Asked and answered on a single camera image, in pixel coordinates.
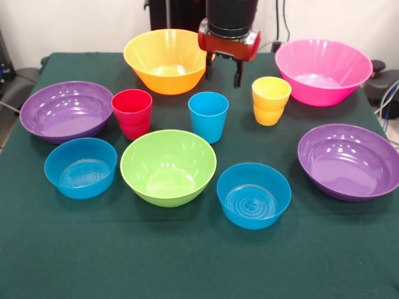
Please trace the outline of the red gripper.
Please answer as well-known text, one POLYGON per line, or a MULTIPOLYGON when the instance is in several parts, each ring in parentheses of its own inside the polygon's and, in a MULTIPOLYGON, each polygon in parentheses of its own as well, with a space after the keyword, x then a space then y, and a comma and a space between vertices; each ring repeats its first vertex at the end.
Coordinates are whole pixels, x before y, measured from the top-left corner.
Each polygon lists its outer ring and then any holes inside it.
POLYGON ((214 54, 223 54, 236 59, 236 72, 234 74, 234 87, 241 86, 243 74, 243 61, 250 62, 255 58, 261 43, 261 32, 250 28, 249 32, 240 38, 227 38, 217 36, 210 31, 207 18, 204 18, 198 28, 199 47, 207 52, 205 77, 213 76, 214 54))

